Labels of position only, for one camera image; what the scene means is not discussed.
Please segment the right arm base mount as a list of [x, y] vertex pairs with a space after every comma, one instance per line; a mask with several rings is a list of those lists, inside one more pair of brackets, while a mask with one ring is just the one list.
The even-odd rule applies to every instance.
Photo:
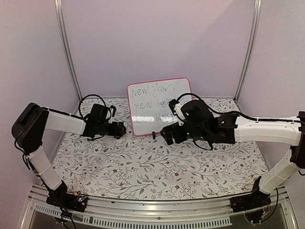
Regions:
[[234, 213], [263, 207], [270, 203], [270, 194], [263, 193], [260, 190], [252, 191], [247, 195], [230, 198], [230, 207]]

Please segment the right aluminium corner post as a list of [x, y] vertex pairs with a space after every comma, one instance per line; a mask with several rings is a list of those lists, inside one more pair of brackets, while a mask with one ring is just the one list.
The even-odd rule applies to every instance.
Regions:
[[245, 80], [247, 77], [247, 72], [249, 69], [249, 65], [250, 65], [250, 61], [251, 61], [251, 57], [252, 57], [252, 53], [253, 53], [253, 49], [254, 49], [255, 39], [256, 39], [256, 35], [257, 35], [257, 30], [258, 30], [258, 26], [259, 26], [261, 7], [262, 7], [262, 1], [255, 0], [252, 22], [251, 22], [251, 27], [250, 27], [250, 34], [249, 34], [249, 39], [248, 39], [248, 45], [247, 45], [238, 85], [237, 85], [237, 88], [236, 88], [236, 91], [234, 94], [234, 100], [236, 103], [238, 103], [241, 98], [242, 90], [243, 90]]

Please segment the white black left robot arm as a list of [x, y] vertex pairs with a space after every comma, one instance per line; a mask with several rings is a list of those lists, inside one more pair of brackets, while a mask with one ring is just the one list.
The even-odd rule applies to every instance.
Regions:
[[94, 104], [87, 115], [79, 116], [40, 107], [29, 103], [11, 128], [14, 146], [22, 152], [22, 160], [28, 169], [42, 180], [45, 187], [52, 190], [52, 199], [60, 207], [67, 207], [71, 197], [61, 188], [66, 185], [57, 175], [42, 147], [42, 138], [46, 130], [71, 133], [96, 140], [102, 136], [116, 139], [126, 134], [123, 122], [113, 121], [115, 106], [106, 107]]

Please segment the aluminium front rail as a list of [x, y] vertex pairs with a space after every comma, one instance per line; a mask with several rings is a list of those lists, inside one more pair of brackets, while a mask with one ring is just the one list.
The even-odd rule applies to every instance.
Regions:
[[47, 204], [47, 190], [33, 185], [22, 219], [23, 229], [296, 229], [298, 224], [284, 186], [271, 195], [262, 222], [261, 209], [234, 212], [229, 197], [144, 201], [89, 197], [84, 212], [71, 218]]

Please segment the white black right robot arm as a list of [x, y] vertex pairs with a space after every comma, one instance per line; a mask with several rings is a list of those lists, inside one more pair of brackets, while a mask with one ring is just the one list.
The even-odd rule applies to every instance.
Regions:
[[252, 194], [246, 198], [250, 208], [258, 207], [280, 184], [305, 167], [305, 114], [284, 118], [250, 117], [238, 111], [217, 112], [203, 100], [182, 105], [169, 103], [178, 122], [165, 126], [161, 135], [168, 145], [186, 140], [214, 144], [258, 142], [287, 145], [284, 157], [267, 173], [256, 179]]

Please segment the pink framed whiteboard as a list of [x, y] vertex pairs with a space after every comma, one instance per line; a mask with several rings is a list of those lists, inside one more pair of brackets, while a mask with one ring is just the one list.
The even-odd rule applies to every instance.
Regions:
[[169, 102], [190, 93], [187, 78], [175, 78], [127, 86], [132, 131], [135, 136], [159, 133], [167, 125], [179, 121], [169, 108]]

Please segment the left aluminium corner post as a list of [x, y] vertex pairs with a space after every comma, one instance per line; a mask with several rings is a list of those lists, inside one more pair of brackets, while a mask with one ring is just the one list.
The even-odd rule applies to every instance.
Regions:
[[71, 54], [71, 49], [70, 49], [70, 45], [69, 45], [69, 41], [68, 41], [68, 34], [66, 31], [62, 1], [55, 0], [54, 6], [55, 6], [55, 13], [56, 13], [56, 17], [57, 17], [62, 47], [63, 47], [63, 51], [64, 51], [64, 56], [65, 56], [65, 60], [66, 60], [67, 66], [68, 66], [68, 71], [69, 71], [70, 78], [72, 81], [72, 86], [76, 93], [77, 99], [80, 101], [82, 99], [82, 93], [81, 93], [80, 84], [79, 84], [79, 81], [77, 78], [77, 74], [75, 71], [72, 54]]

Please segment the aluminium corner post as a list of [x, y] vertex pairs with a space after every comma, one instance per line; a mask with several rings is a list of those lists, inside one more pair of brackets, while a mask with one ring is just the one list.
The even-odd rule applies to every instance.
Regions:
[[55, 6], [55, 13], [56, 13], [56, 17], [57, 17], [62, 47], [63, 47], [63, 51], [64, 51], [64, 56], [65, 56], [65, 60], [66, 60], [67, 66], [68, 66], [68, 71], [69, 71], [70, 78], [72, 81], [72, 86], [76, 93], [77, 99], [80, 101], [82, 99], [82, 93], [81, 93], [80, 84], [79, 84], [79, 81], [77, 78], [77, 74], [75, 71], [72, 54], [71, 54], [71, 49], [70, 49], [70, 45], [69, 45], [69, 41], [68, 41], [68, 34], [66, 31], [62, 1], [55, 0], [54, 6]]
[[252, 53], [253, 53], [253, 49], [254, 49], [255, 39], [256, 39], [256, 35], [257, 35], [257, 30], [258, 30], [258, 26], [259, 26], [261, 7], [262, 7], [262, 1], [255, 0], [252, 22], [251, 22], [251, 27], [250, 27], [250, 34], [249, 34], [249, 39], [248, 39], [248, 45], [247, 45], [238, 85], [237, 85], [237, 88], [236, 88], [236, 91], [234, 94], [234, 100], [236, 103], [238, 103], [241, 98], [242, 90], [243, 90], [245, 80], [247, 77], [247, 72], [249, 69], [249, 65], [250, 65], [250, 61], [251, 61], [251, 57], [252, 57]]

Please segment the floral patterned table mat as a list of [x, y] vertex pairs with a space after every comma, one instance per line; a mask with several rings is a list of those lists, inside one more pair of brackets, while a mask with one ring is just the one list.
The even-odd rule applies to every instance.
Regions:
[[255, 142], [205, 142], [167, 145], [161, 136], [136, 137], [126, 98], [104, 99], [117, 108], [115, 119], [127, 133], [88, 141], [66, 134], [53, 167], [69, 191], [91, 196], [139, 200], [214, 198], [249, 192], [254, 180], [267, 172]]

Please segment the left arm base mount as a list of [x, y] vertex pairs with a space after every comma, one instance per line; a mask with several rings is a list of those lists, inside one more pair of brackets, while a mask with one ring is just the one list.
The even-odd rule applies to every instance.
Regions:
[[88, 202], [88, 195], [81, 194], [79, 191], [72, 194], [63, 192], [49, 192], [46, 203], [49, 205], [73, 210], [77, 212], [84, 212]]

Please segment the red black whiteboard eraser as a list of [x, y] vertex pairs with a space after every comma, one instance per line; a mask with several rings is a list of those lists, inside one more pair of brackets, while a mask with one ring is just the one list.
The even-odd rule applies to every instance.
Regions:
[[126, 127], [125, 126], [117, 126], [115, 128], [115, 134], [114, 134], [114, 137], [116, 139], [120, 139], [123, 135], [126, 134]]

